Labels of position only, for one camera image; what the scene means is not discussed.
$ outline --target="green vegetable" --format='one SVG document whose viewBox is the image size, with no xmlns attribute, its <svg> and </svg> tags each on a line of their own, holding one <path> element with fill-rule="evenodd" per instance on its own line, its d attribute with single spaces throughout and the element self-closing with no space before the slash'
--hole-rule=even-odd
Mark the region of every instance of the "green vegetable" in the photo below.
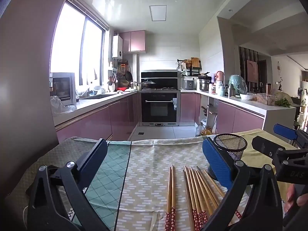
<svg viewBox="0 0 308 231">
<path fill-rule="evenodd" d="M 283 99 L 277 100 L 275 102 L 275 105 L 290 108 L 291 103 L 289 103 L 289 101 L 286 98 L 283 98 Z"/>
</svg>

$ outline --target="hand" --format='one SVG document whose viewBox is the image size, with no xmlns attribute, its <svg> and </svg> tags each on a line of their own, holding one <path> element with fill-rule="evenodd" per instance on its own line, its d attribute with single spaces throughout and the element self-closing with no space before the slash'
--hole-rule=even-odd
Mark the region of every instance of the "hand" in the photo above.
<svg viewBox="0 0 308 231">
<path fill-rule="evenodd" d="M 293 200 L 294 193 L 295 193 L 294 184 L 291 184 L 288 188 L 288 192 L 286 195 L 287 202 L 285 203 L 285 207 L 284 207 L 285 212 L 287 212 L 294 204 L 294 200 Z M 298 197 L 296 204 L 301 207 L 305 205 L 306 202 L 308 202 L 308 194 L 304 194 Z"/>
</svg>

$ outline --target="cutting board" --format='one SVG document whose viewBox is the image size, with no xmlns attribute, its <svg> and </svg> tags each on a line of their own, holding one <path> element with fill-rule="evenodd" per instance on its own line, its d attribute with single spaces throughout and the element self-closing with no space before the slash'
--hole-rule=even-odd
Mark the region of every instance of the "cutting board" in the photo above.
<svg viewBox="0 0 308 231">
<path fill-rule="evenodd" d="M 199 58 L 192 57 L 191 59 L 192 59 L 192 67 L 200 68 Z"/>
</svg>

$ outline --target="black mesh cup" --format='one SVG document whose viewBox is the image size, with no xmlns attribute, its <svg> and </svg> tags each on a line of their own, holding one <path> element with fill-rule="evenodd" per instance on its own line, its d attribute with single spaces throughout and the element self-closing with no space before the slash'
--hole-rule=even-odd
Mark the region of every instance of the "black mesh cup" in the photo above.
<svg viewBox="0 0 308 231">
<path fill-rule="evenodd" d="M 235 134 L 219 134 L 214 137 L 214 143 L 223 151 L 229 153 L 234 161 L 240 160 L 243 155 L 243 151 L 247 148 L 247 141 Z M 217 180 L 214 171 L 211 166 L 208 167 L 208 174 Z"/>
</svg>

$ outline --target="ceiling light panel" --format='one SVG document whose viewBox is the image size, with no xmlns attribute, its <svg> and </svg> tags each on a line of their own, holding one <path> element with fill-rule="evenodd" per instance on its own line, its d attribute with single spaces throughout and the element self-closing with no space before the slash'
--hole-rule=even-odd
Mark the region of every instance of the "ceiling light panel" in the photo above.
<svg viewBox="0 0 308 231">
<path fill-rule="evenodd" d="M 167 5 L 152 5 L 149 7 L 152 21 L 166 21 Z"/>
</svg>

